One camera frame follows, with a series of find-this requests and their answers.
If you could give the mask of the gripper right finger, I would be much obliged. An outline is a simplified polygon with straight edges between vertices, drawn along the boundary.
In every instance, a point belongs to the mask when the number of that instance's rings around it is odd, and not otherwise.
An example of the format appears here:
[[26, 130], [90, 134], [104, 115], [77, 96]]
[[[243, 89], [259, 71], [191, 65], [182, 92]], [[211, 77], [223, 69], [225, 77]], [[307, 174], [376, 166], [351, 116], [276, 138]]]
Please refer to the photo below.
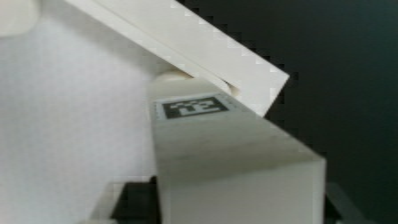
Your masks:
[[372, 224], [347, 198], [339, 185], [331, 182], [324, 186], [323, 224]]

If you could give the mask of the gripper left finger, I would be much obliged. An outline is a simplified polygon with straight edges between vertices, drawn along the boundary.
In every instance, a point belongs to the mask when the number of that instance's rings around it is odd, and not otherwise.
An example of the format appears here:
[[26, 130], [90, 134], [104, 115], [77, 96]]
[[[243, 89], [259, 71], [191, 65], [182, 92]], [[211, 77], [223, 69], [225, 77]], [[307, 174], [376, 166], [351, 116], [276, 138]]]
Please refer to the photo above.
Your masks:
[[161, 224], [156, 177], [143, 182], [125, 182], [99, 199], [88, 219], [77, 224]]

